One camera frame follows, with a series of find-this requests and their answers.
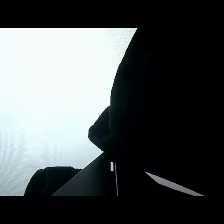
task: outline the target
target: white background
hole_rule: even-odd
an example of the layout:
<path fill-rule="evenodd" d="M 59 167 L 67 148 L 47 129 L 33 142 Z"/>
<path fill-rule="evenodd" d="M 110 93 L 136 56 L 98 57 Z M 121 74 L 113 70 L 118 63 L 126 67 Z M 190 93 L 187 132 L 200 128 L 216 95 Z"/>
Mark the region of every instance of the white background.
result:
<path fill-rule="evenodd" d="M 40 168 L 84 168 L 101 153 L 88 129 L 135 31 L 0 29 L 0 195 L 23 195 Z"/>

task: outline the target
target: white wall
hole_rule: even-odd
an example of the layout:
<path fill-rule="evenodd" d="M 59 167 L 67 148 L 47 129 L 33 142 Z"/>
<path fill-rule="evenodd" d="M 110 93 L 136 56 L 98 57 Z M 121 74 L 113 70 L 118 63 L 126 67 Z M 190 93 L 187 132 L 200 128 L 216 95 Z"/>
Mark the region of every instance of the white wall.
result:
<path fill-rule="evenodd" d="M 136 29 L 0 29 L 0 195 L 46 166 L 84 168 L 88 128 L 109 105 Z"/>

